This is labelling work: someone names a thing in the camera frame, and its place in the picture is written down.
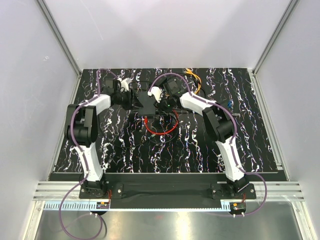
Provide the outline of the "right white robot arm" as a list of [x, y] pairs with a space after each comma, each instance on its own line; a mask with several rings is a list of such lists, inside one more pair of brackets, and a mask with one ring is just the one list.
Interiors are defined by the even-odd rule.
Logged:
[[237, 151], [237, 124], [233, 115], [227, 106], [196, 95], [189, 86], [180, 88], [176, 80], [164, 79], [167, 75], [170, 73], [154, 80], [148, 96], [153, 96], [163, 111], [181, 107], [203, 117], [206, 133], [218, 146], [225, 166], [226, 184], [223, 188], [230, 197], [239, 198], [244, 194], [249, 180]]

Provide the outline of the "black network switch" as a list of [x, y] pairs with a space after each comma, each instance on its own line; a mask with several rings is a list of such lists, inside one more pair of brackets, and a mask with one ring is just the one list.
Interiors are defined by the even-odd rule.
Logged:
[[141, 117], [154, 117], [156, 115], [155, 99], [149, 96], [146, 91], [137, 95], [138, 110], [137, 113]]

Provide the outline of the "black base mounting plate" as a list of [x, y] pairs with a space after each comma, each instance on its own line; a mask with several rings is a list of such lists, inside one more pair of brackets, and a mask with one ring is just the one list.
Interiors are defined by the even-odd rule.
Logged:
[[124, 199], [137, 196], [193, 195], [214, 200], [255, 200], [248, 176], [236, 182], [223, 173], [105, 173], [96, 182], [85, 181], [81, 199]]

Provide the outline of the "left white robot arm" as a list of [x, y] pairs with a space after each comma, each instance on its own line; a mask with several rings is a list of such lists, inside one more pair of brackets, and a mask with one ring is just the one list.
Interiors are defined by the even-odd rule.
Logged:
[[130, 78], [106, 80], [104, 89], [99, 85], [91, 99], [67, 106], [64, 137], [73, 144], [79, 156], [83, 169], [83, 179], [80, 181], [82, 190], [97, 198], [103, 198], [108, 193], [96, 149], [99, 114], [113, 105], [132, 110], [136, 97], [130, 88], [131, 83]]

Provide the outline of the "aluminium frame rail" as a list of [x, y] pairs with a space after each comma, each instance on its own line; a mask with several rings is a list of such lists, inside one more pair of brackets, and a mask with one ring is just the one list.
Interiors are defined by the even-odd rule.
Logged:
[[125, 199], [131, 197], [178, 197], [192, 196], [204, 197], [221, 201], [257, 200], [266, 197], [267, 201], [293, 201], [304, 200], [300, 185], [297, 182], [252, 182], [239, 193], [230, 193], [225, 182], [108, 182], [102, 193], [85, 190], [77, 186], [67, 196], [68, 200], [106, 198], [106, 190], [111, 191], [112, 199]]

